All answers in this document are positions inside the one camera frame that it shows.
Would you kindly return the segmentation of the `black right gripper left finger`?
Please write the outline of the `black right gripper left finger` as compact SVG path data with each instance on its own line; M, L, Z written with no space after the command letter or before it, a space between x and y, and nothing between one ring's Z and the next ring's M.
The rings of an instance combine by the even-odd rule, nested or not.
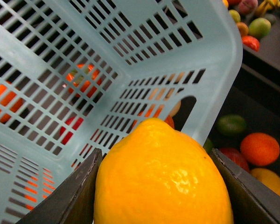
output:
M91 224L95 181L103 156L94 149L53 193L37 205L19 224Z

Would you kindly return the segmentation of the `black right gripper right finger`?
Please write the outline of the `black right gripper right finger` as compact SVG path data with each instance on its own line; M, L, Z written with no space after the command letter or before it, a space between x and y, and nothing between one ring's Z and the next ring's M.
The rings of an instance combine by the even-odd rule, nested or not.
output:
M212 149L210 157L229 193L236 224L280 224L280 196L240 166Z

